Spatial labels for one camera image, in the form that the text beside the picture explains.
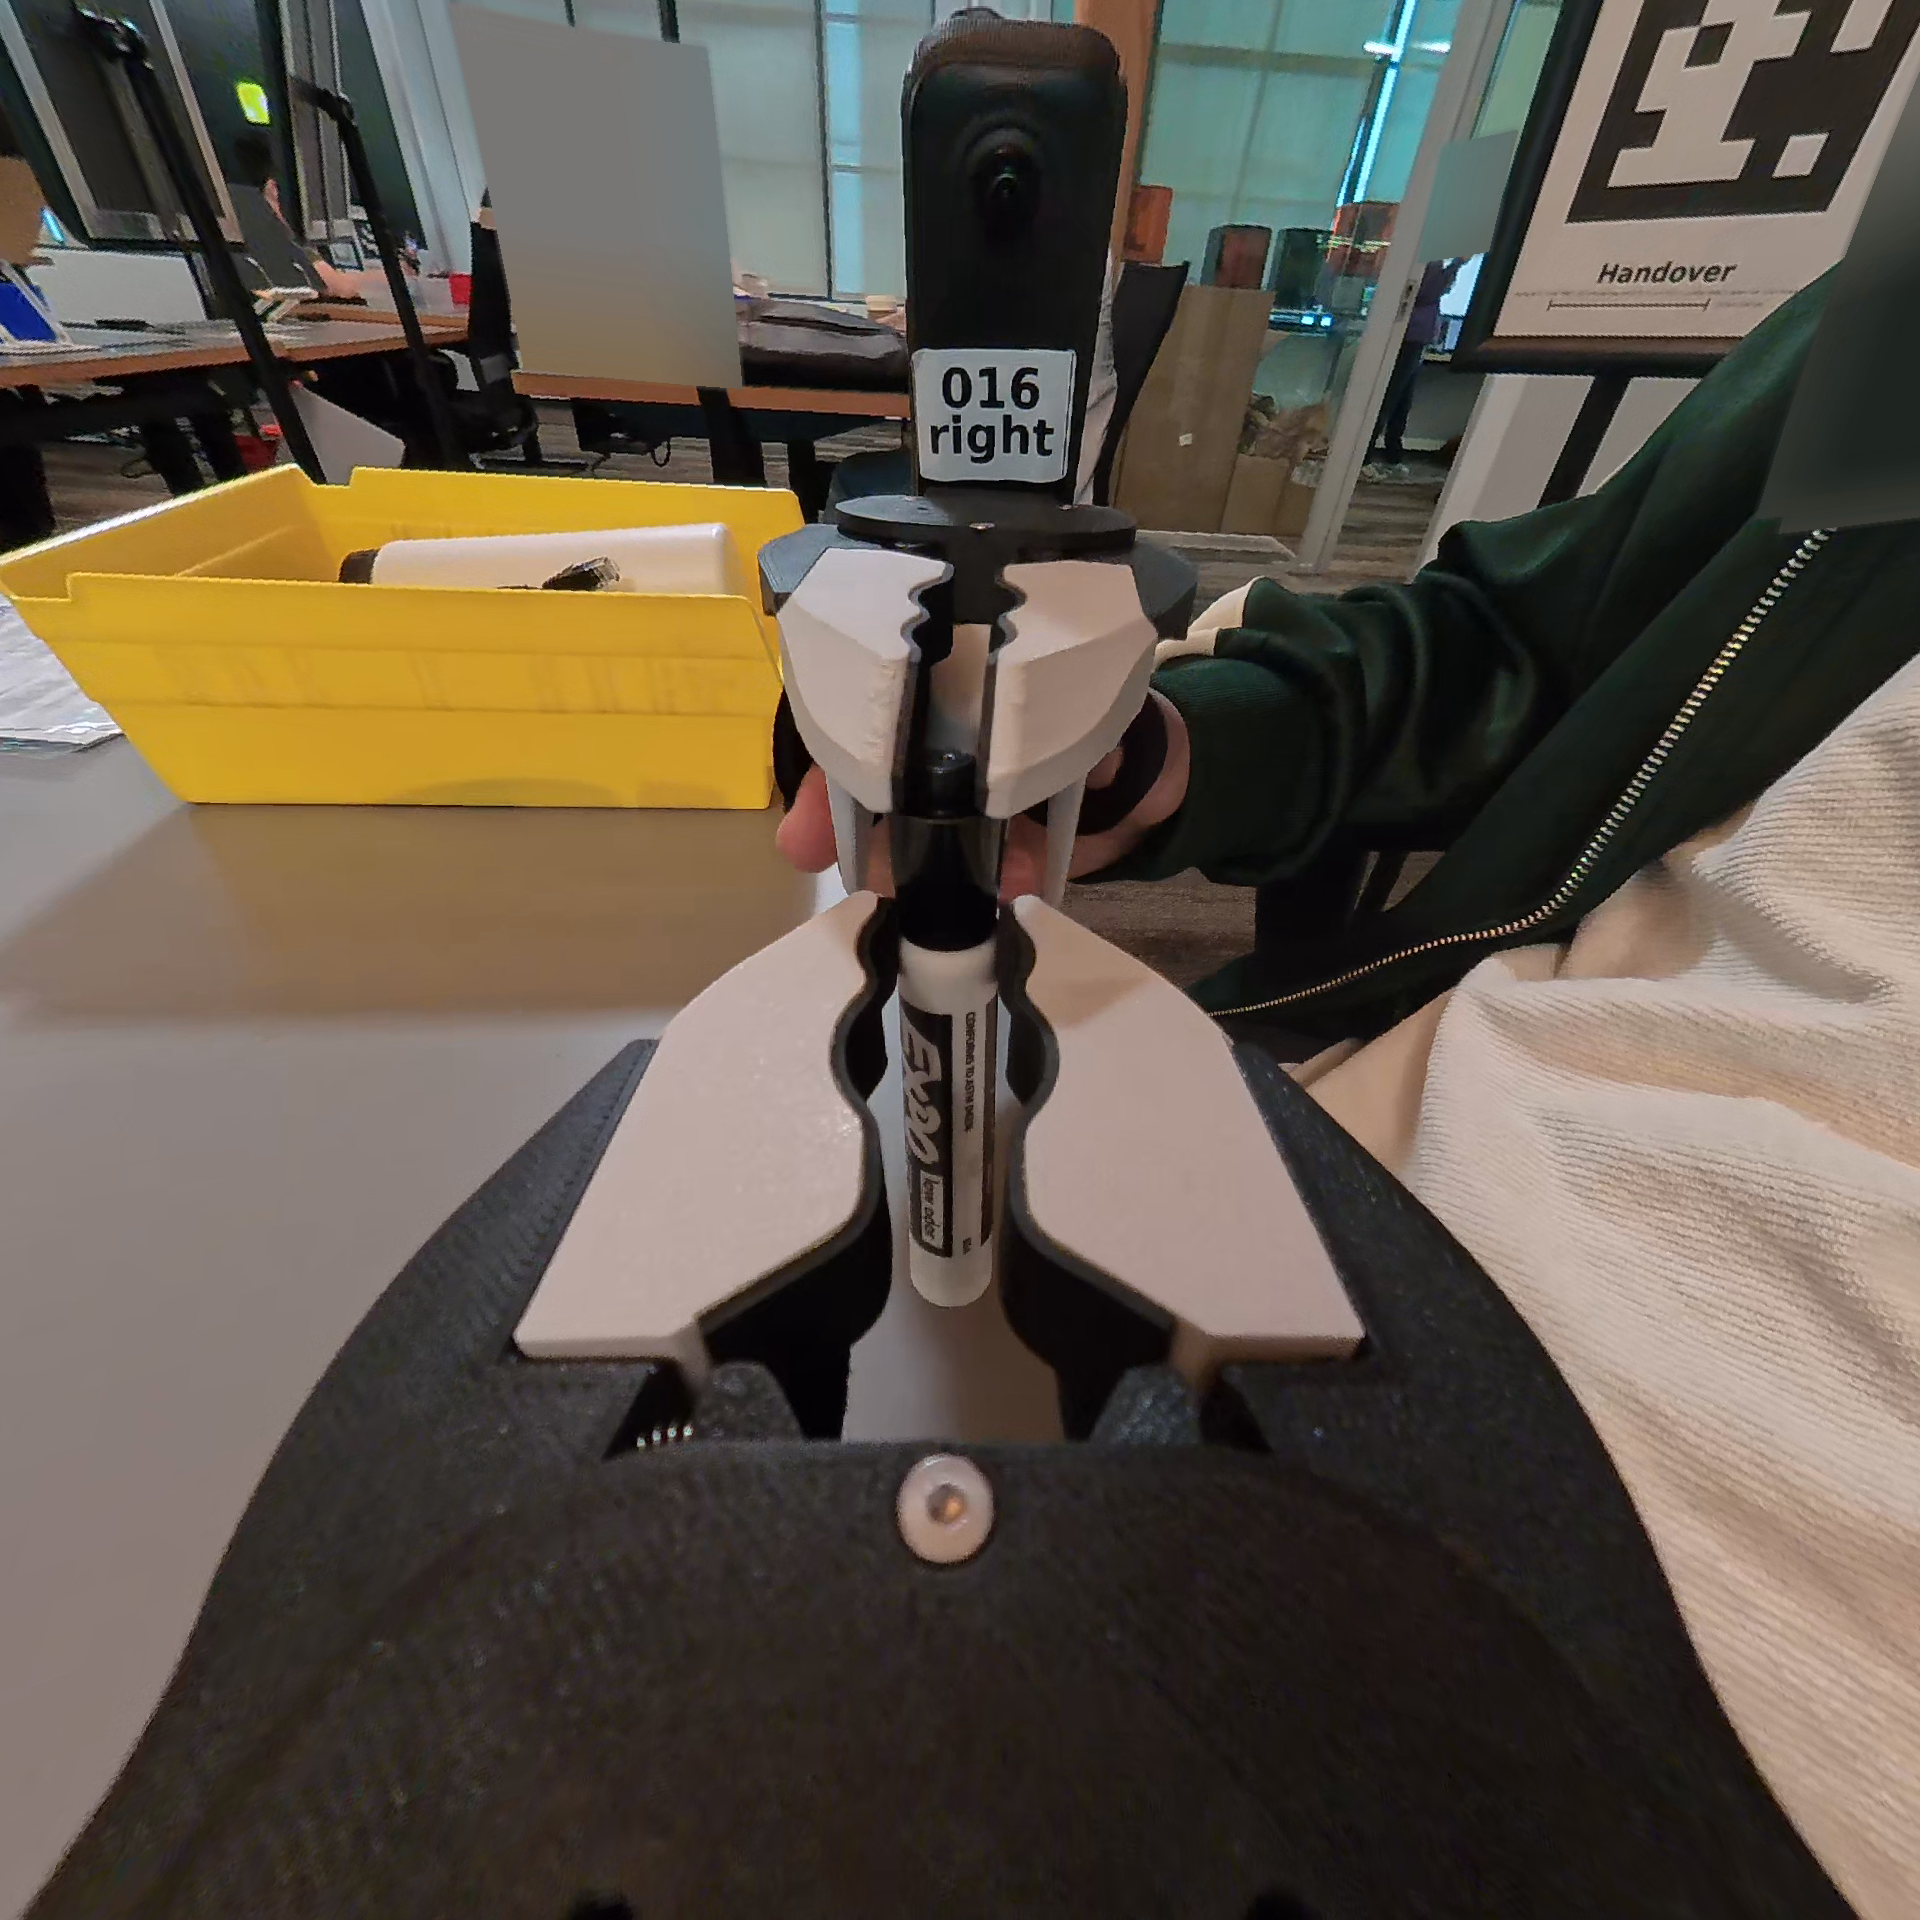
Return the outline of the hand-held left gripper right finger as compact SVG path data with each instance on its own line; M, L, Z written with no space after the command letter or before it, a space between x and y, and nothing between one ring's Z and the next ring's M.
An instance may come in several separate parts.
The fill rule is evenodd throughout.
M1237 1046L1041 899L1006 924L1006 1319L1063 1389L1345 1362L1365 1325Z

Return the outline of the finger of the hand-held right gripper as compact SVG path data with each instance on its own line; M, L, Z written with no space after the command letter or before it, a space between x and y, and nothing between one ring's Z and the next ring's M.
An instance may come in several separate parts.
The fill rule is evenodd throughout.
M1003 573L1015 605L991 650L983 814L1047 806L1041 896L1063 901L1093 768L1140 714L1157 650L1129 561L1055 558Z
M948 561L889 547L833 547L780 608L786 702L828 786L834 860L849 894L867 888L874 826L900 806L926 621Z

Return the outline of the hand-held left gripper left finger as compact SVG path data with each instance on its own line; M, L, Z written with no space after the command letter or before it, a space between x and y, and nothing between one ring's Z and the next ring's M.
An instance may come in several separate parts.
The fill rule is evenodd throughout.
M725 973L647 1059L524 1308L528 1360L755 1362L846 1389L890 1298L872 1094L890 904L854 893Z

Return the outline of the black dry erase marker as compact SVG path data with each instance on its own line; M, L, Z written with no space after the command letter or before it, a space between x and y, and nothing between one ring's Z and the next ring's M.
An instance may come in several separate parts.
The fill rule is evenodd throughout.
M977 762L937 749L890 825L909 1278L966 1308L996 1270L999 863Z

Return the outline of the yellow plastic bin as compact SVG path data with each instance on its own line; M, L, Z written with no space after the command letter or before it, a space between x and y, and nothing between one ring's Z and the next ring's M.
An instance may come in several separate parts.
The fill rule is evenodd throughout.
M392 540L720 522L745 597L342 584ZM762 811L793 492L299 467L5 557L5 599L187 804Z

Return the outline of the person's right forearm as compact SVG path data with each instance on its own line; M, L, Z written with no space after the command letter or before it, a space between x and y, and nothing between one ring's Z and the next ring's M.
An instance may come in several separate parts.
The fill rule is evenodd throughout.
M1455 529L1403 588L1260 584L1210 655L1157 672L1162 780L1112 851L1083 840L1088 875L1259 887L1337 842L1445 851L1558 754L1601 806L1774 558L1759 525L1669 538L1591 497Z

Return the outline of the wooden office desk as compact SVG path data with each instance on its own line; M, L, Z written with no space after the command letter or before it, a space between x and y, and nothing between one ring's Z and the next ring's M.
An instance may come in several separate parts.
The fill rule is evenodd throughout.
M578 377L518 370L517 393L535 402L670 411L691 417L670 429L670 438L700 430L708 446L712 478L720 486L767 486L767 444L786 452L786 478L814 497L826 467L819 444L869 425L910 421L910 397L892 391L846 391L826 387L732 387L697 389L683 383L651 383L617 377Z
M372 310L310 310L266 327L266 346L290 368L328 361L395 354L408 348L397 314ZM143 374L253 368L246 343L231 323L201 327L107 329L77 327L54 345L7 345L2 389L83 391L113 387Z

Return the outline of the grey desk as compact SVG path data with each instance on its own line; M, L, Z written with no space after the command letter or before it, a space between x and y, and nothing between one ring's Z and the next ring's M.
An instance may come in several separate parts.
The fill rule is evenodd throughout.
M771 813L189 806L5 754L5 1916L98 1810L279 1443L627 1045L840 899Z

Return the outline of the person's right hand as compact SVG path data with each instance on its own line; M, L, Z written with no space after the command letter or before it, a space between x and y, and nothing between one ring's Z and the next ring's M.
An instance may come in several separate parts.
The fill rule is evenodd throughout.
M1151 693L1147 709L1157 714L1157 720L1137 719L1114 753L1104 756L1086 779L1069 863L1070 881L1097 876L1130 856L1172 823L1189 799L1192 759L1189 726L1162 693ZM1091 814L1102 816L1095 799L1114 786L1133 795L1134 804L1124 814L1116 814L1107 831L1093 832ZM814 766L804 775L794 803L785 811L776 845L780 855L806 875L820 875L839 865L833 808L820 768ZM1044 873L1044 825L1016 818L1006 828L1001 901L1041 894Z

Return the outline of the black bag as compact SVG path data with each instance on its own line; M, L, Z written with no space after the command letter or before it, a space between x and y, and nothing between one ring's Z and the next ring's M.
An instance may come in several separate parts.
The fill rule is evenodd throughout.
M904 394L910 356L904 334L865 312L817 301L734 302L745 384L780 391Z

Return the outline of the framed black-white tag sign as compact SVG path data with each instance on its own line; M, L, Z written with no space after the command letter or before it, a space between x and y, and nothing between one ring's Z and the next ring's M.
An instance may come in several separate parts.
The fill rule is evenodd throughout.
M1629 387L1702 377L1846 255L1916 85L1915 3L1562 5L1459 361L1586 377L1545 507Z

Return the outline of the white knit shirt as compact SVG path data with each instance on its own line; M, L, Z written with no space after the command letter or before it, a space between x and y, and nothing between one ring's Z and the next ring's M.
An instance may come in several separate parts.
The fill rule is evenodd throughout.
M1918 1911L1918 683L1294 1069L1519 1308L1861 1916Z

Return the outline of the black metal stand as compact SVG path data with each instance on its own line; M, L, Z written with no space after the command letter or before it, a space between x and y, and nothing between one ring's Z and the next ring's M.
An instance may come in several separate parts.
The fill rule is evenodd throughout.
M295 400L290 379L277 356L266 324L236 269L222 217L203 180L199 163L180 137L148 43L126 16L96 12L83 5L75 5L75 16L88 46L126 77L130 96L154 143L161 166L195 230L217 307L238 333L256 384L281 426L284 448L310 482L325 485L319 446Z

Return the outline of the blue-white paper sheet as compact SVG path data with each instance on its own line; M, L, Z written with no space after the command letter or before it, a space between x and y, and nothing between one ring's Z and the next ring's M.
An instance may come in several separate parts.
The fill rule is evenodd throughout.
M113 716L2 601L2 754L84 754L123 739Z

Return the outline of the black framed monitor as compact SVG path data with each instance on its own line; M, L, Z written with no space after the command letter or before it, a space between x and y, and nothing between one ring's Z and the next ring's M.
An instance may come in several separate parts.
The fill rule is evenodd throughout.
M170 8L161 3L2 7L5 104L61 228L87 247L195 247L197 227L177 173L143 110L128 64L104 48L87 14L132 26L154 96L227 243L240 238L228 182L208 133Z

